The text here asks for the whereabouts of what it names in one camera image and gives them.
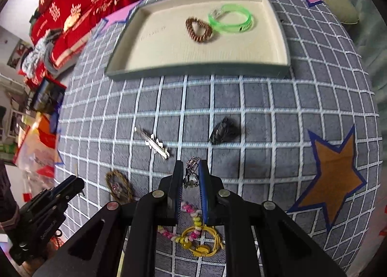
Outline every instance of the picture frame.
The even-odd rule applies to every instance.
[[[29,50],[29,48],[31,48],[31,45],[20,39],[11,56],[9,57],[7,65],[16,69],[20,59]]]

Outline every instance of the star pattern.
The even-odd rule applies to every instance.
[[[322,207],[329,231],[346,198],[365,186],[366,181],[355,167],[355,126],[337,147],[309,131],[317,175],[288,212]]]

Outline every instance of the table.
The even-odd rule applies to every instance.
[[[141,197],[173,171],[176,159],[186,162],[191,156],[206,158],[212,174],[244,199],[270,199],[288,210],[318,173],[308,130],[339,146],[355,124],[355,165],[366,186],[345,199],[329,232],[321,207],[289,213],[343,269],[349,267],[367,229],[382,163],[369,76],[324,4],[308,8],[305,0],[270,1],[289,44],[287,79],[185,75],[113,82],[104,77],[104,68],[124,23],[100,34],[104,23],[97,27],[74,69],[60,118],[65,166],[57,168],[57,182],[75,173],[76,164],[86,181],[86,197],[73,199],[67,209],[66,236],[110,200],[104,181],[110,169],[127,175],[134,195]],[[209,134],[224,116],[241,125],[241,136],[212,146]],[[154,132],[172,157],[164,161],[154,155],[134,134],[135,125]],[[184,190],[183,199],[200,206],[197,189]],[[177,232],[190,225],[182,215]],[[222,276],[224,252],[203,260],[190,254],[159,236],[156,276]]]

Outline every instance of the brown coiled hair tie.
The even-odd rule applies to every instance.
[[[192,26],[193,23],[197,23],[200,27],[205,29],[205,32],[203,35],[198,35],[195,33],[194,28]],[[191,39],[193,41],[196,41],[197,43],[203,43],[207,40],[209,40],[212,36],[212,28],[209,24],[206,22],[197,19],[196,17],[190,17],[185,21],[185,27],[187,28],[188,34],[190,35]]]

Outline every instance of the green bracelet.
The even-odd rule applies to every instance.
[[[216,19],[227,12],[238,12],[247,17],[247,20],[241,24],[222,24]],[[221,8],[213,10],[208,15],[208,22],[212,29],[218,32],[244,32],[249,30],[253,24],[253,16],[243,6],[238,4],[225,4]]]

